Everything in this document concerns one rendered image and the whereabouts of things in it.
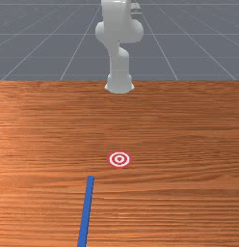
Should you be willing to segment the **long blue stick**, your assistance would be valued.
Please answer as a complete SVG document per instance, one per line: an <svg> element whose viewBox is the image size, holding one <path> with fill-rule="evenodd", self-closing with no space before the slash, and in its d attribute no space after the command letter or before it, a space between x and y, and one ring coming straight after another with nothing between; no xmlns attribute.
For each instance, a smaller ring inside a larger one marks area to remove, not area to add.
<svg viewBox="0 0 239 247"><path fill-rule="evenodd" d="M79 235L77 238L77 247L87 247L91 206L93 200L93 185L94 185L94 176L88 176L83 210L81 215L81 224L79 228Z"/></svg>

